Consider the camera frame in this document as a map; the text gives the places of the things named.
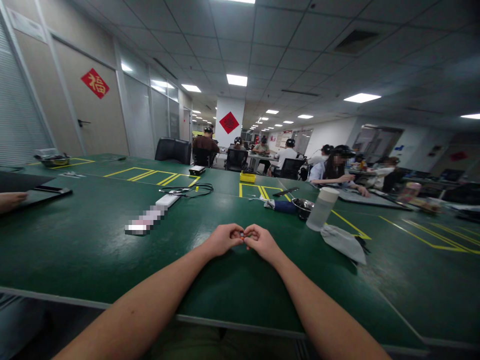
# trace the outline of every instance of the black office chair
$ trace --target black office chair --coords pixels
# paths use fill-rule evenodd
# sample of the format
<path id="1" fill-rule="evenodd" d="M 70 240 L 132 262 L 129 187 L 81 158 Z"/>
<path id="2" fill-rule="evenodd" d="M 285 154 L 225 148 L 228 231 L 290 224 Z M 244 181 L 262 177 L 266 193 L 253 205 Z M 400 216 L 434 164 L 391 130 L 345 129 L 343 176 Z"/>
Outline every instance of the black office chair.
<path id="1" fill-rule="evenodd" d="M 272 165 L 274 169 L 271 174 L 275 178 L 298 180 L 299 171 L 303 164 L 305 164 L 304 159 L 286 158 L 281 169 L 277 165 Z"/>
<path id="2" fill-rule="evenodd" d="M 161 137 L 156 146 L 155 160 L 190 165 L 192 143 L 171 137 Z"/>
<path id="3" fill-rule="evenodd" d="M 226 151 L 225 170 L 241 172 L 242 168 L 247 164 L 249 152 L 246 150 L 228 149 Z"/>
<path id="4" fill-rule="evenodd" d="M 193 164 L 204 166 L 207 168 L 211 168 L 212 164 L 214 163 L 216 152 L 212 152 L 207 149 L 201 149 L 198 147 L 194 147 L 192 149 L 193 154 Z"/>

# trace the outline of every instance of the phone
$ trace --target phone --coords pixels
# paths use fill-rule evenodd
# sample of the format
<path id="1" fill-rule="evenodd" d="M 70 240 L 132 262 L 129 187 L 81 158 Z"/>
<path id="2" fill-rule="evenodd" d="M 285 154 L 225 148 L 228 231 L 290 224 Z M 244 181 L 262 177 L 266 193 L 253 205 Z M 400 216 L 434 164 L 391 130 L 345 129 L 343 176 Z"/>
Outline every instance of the phone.
<path id="1" fill-rule="evenodd" d="M 298 187 L 292 187 L 292 188 L 290 188 L 290 189 L 288 189 L 288 190 L 281 191 L 281 192 L 277 192 L 277 193 L 273 194 L 273 196 L 275 196 L 275 197 L 281 197 L 281 196 L 283 196 L 283 195 L 285 195 L 285 194 L 289 194 L 289 193 L 294 192 L 295 190 L 298 190 L 298 189 L 299 189 Z"/>

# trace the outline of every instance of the water bottle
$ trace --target water bottle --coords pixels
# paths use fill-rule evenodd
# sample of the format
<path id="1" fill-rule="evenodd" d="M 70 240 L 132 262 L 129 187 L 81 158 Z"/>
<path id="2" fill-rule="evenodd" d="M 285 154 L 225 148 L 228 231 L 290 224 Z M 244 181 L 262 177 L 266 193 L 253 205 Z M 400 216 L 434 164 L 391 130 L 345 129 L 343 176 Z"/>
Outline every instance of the water bottle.
<path id="1" fill-rule="evenodd" d="M 339 195 L 340 193 L 338 190 L 330 187 L 321 188 L 315 201 L 315 205 L 313 206 L 313 210 L 306 221 L 306 225 L 310 229 L 319 232 L 324 227 Z"/>

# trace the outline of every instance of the hand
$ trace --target hand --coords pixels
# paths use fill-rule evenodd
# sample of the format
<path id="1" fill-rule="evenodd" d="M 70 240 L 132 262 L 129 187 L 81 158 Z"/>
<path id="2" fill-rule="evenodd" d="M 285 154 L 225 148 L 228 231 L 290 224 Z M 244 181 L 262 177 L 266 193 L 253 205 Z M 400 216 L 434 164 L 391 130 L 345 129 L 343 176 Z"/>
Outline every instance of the hand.
<path id="1" fill-rule="evenodd" d="M 249 250 L 254 249 L 262 258 L 272 264 L 284 254 L 275 242 L 270 232 L 258 225 L 250 225 L 244 231 L 245 241 Z"/>
<path id="2" fill-rule="evenodd" d="M 201 246 L 212 258 L 221 256 L 231 248 L 244 243 L 240 239 L 241 231 L 244 231 L 244 228 L 237 224 L 218 225 Z"/>
<path id="3" fill-rule="evenodd" d="M 348 183 L 350 181 L 355 180 L 355 175 L 345 174 L 345 175 L 340 176 L 337 180 L 338 180 L 337 181 L 338 183 Z"/>
<path id="4" fill-rule="evenodd" d="M 0 193 L 0 214 L 8 213 L 20 205 L 27 198 L 26 192 Z"/>

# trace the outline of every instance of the yellow box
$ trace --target yellow box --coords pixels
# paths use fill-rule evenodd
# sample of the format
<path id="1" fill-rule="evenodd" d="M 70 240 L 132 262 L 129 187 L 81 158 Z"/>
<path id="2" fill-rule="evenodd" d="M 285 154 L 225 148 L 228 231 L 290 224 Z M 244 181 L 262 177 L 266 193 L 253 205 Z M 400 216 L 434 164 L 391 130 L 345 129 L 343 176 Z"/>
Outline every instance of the yellow box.
<path id="1" fill-rule="evenodd" d="M 257 178 L 257 175 L 255 174 L 246 174 L 243 171 L 240 174 L 240 181 L 246 182 L 246 183 L 254 183 Z"/>

